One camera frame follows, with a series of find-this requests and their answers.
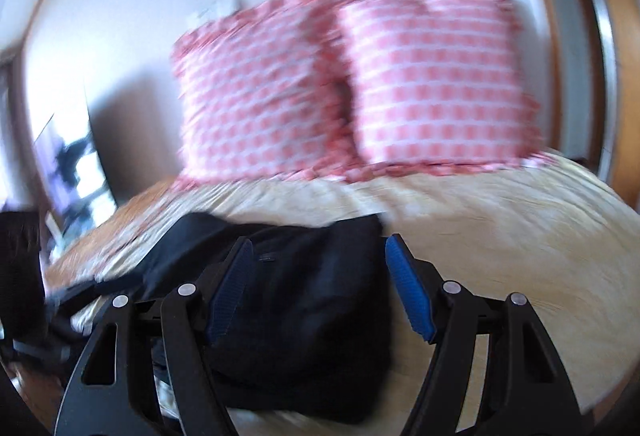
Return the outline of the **black pants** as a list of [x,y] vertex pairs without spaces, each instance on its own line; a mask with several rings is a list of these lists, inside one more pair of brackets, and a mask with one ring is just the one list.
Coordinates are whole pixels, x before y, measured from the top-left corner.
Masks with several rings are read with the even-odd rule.
[[[206,350],[229,416],[245,409],[347,424],[367,419],[392,360],[390,277],[374,215],[308,228],[187,214],[133,270],[81,285],[89,298],[105,298],[94,327],[115,297],[161,300],[222,263],[241,238],[252,242],[254,263],[227,331]],[[151,355],[163,423],[168,435],[184,435],[160,338],[152,339]]]

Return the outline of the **cream patterned bedsheet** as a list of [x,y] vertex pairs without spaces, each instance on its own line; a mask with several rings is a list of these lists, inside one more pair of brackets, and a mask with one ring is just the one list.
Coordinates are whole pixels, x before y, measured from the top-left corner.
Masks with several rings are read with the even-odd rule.
[[76,242],[44,274],[50,289],[131,269],[182,215],[323,226],[378,214],[415,256],[478,295],[528,297],[580,408],[601,422],[639,382],[639,217],[560,156],[537,168],[434,177],[161,182]]

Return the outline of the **right pink dotted pillow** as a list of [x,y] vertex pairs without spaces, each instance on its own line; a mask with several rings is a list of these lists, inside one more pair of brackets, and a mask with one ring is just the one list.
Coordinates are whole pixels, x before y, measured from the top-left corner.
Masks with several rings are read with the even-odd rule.
[[538,156],[511,0],[354,0],[335,11],[367,170],[493,170]]

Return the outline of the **pink dotted pillow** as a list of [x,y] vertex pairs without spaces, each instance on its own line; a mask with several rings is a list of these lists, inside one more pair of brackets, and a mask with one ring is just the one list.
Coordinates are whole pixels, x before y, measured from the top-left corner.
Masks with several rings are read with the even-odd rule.
[[356,162],[337,11],[355,0],[267,0],[172,46],[180,178],[332,175]]
[[538,156],[511,0],[354,0],[335,11],[367,170],[493,170]]

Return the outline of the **left pink dotted pillow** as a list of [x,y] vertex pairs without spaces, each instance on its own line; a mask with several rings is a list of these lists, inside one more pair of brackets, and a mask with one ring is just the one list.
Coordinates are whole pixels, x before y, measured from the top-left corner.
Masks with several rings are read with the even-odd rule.
[[180,178],[332,175],[356,162],[337,11],[355,0],[267,0],[172,46]]

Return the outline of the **wall mirror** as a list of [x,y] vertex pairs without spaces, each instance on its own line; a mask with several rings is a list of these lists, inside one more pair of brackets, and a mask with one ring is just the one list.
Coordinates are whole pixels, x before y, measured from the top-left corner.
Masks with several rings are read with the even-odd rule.
[[85,104],[58,108],[37,135],[34,147],[52,213],[65,240],[73,241],[111,218],[116,202]]

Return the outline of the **wooden door frame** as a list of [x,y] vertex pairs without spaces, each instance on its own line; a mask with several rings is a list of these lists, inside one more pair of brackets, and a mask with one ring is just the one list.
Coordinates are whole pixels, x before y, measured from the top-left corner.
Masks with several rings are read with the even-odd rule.
[[639,205],[639,0],[513,0],[544,143]]

